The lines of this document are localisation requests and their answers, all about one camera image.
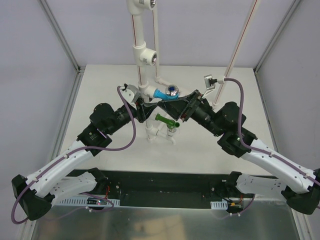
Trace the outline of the blue plastic faucet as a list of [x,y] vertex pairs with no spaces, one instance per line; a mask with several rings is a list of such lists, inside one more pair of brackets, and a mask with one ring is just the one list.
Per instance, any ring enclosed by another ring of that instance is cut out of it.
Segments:
[[153,93],[153,97],[164,101],[170,101],[178,99],[179,93],[179,88],[176,85],[171,84],[165,89],[165,92],[156,89]]

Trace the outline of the white pipe assembly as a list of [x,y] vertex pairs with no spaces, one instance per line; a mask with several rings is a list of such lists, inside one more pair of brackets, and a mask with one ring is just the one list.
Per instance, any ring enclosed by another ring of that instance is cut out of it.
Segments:
[[[247,34],[247,29],[251,24],[251,19],[254,18],[256,9],[258,9],[259,0],[253,0],[250,7],[250,11],[247,15],[247,18],[244,22],[243,28],[241,30],[240,36],[237,40],[236,46],[231,56],[231,60],[225,70],[224,76],[229,77],[232,69],[234,67],[235,61],[240,51],[241,45],[244,41],[244,38]],[[158,50],[159,48],[159,29],[158,29],[158,9],[156,0],[126,0],[126,5],[128,12],[131,15],[131,24],[133,31],[133,56],[134,61],[137,66],[138,74],[138,89],[142,98],[144,98],[146,103],[149,103],[154,99],[153,94],[157,89],[155,86],[150,85],[147,79],[147,66],[155,66],[155,82],[168,87],[173,85],[172,83],[165,81],[160,77],[160,64],[158,63]],[[153,40],[155,49],[150,49],[147,47],[147,43],[144,38],[144,27],[143,27],[143,12],[144,10],[152,11],[152,21],[153,21]],[[215,95],[215,100],[212,102],[212,106],[216,107],[222,91],[224,89],[224,83],[220,85],[217,94]],[[154,141],[157,136],[157,132],[162,130],[165,126],[165,123],[159,123],[157,127],[154,127],[149,120],[146,122],[146,134],[147,140],[149,142]]]

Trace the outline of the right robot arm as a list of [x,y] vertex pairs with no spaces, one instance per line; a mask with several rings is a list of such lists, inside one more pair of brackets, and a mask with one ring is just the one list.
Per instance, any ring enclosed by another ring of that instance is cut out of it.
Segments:
[[305,168],[272,150],[262,140],[243,127],[243,101],[229,101],[214,111],[199,91],[170,100],[161,100],[157,106],[174,120],[192,119],[211,134],[219,137],[218,145],[227,154],[251,162],[274,176],[250,178],[232,172],[232,181],[225,184],[230,197],[239,194],[272,195],[290,208],[311,215],[320,203],[320,171]]

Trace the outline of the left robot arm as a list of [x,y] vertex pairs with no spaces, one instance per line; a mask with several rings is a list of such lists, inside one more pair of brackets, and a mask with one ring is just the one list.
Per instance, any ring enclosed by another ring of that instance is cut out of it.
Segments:
[[[133,104],[126,100],[122,102],[123,106],[117,110],[113,110],[108,103],[98,104],[89,117],[89,125],[67,150],[36,172],[26,177],[18,174],[12,179],[15,202],[11,210],[11,221],[14,224],[25,222],[15,219],[17,206],[23,209],[27,220],[34,221],[46,215],[61,200],[88,192],[99,195],[108,190],[108,179],[96,167],[79,176],[64,178],[102,151],[119,152],[129,148],[137,134],[135,120],[145,122],[157,107],[156,103],[144,103],[141,99]],[[109,148],[112,142],[110,136],[128,123],[133,128],[130,142],[123,147]]]

